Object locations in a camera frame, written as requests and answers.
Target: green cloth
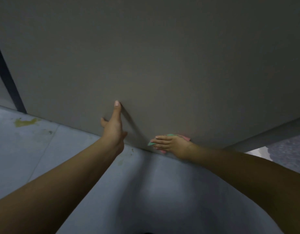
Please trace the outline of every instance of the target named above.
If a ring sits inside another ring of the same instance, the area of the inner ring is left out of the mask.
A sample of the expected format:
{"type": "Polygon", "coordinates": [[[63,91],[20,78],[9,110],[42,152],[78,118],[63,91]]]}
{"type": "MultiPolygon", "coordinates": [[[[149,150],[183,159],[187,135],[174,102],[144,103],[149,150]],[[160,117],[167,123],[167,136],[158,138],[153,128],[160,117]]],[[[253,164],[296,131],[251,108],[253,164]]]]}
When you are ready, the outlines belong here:
{"type": "Polygon", "coordinates": [[[154,144],[156,144],[156,143],[149,142],[148,146],[151,146],[151,145],[154,145],[154,144]]]}

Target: forearm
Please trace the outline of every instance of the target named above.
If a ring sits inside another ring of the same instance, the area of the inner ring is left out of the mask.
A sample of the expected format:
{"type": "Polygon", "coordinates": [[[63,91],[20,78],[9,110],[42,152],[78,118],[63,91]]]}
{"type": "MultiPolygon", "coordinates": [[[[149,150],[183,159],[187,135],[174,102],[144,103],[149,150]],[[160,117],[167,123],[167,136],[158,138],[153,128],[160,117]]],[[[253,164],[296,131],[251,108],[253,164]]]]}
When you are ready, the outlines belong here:
{"type": "Polygon", "coordinates": [[[188,160],[218,175],[261,206],[285,233],[299,233],[300,174],[272,161],[191,145],[188,160]]]}
{"type": "Polygon", "coordinates": [[[55,233],[111,165],[114,153],[101,138],[1,199],[0,233],[55,233]]]}

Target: dark speckled tile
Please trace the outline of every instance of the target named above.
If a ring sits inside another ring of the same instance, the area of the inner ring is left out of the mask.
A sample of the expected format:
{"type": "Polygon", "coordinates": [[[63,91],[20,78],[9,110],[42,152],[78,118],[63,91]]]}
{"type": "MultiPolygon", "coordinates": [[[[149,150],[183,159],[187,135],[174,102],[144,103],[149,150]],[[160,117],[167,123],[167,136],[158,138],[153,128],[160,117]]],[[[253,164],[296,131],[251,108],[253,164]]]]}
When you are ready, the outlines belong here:
{"type": "Polygon", "coordinates": [[[267,146],[270,158],[300,173],[300,135],[267,146]]]}

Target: person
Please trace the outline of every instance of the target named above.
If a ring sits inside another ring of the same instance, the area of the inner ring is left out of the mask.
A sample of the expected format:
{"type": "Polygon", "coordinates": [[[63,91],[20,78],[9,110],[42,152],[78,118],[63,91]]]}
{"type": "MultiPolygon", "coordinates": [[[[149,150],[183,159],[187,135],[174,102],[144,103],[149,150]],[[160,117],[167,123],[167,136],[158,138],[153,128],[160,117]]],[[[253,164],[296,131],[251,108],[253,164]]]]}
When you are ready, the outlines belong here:
{"type": "MultiPolygon", "coordinates": [[[[0,233],[55,233],[124,149],[121,104],[102,137],[61,165],[0,200],[0,233]]],[[[300,174],[245,153],[156,136],[156,149],[209,169],[263,208],[286,233],[300,233],[300,174]]]]}

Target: tile grout line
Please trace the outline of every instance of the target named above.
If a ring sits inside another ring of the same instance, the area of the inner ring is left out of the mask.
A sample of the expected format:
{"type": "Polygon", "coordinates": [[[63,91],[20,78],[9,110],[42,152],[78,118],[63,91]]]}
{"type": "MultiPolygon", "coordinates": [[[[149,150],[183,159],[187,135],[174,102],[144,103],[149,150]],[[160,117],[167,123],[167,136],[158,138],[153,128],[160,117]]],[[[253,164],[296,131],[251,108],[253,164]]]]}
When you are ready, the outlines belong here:
{"type": "Polygon", "coordinates": [[[47,145],[46,148],[44,149],[42,156],[39,158],[39,160],[38,160],[38,162],[37,162],[35,168],[33,169],[33,171],[32,171],[32,173],[31,173],[29,179],[28,179],[27,182],[26,182],[26,184],[30,181],[31,177],[33,176],[33,174],[34,174],[34,172],[35,172],[35,169],[37,168],[39,162],[42,160],[42,157],[44,156],[44,154],[45,154],[45,152],[46,152],[48,146],[50,145],[52,139],[54,138],[54,135],[55,135],[55,133],[57,132],[59,126],[60,126],[60,124],[58,124],[58,126],[57,126],[57,128],[56,128],[56,130],[55,130],[55,132],[54,132],[54,134],[53,134],[53,136],[51,137],[51,140],[49,141],[48,145],[47,145]]]}

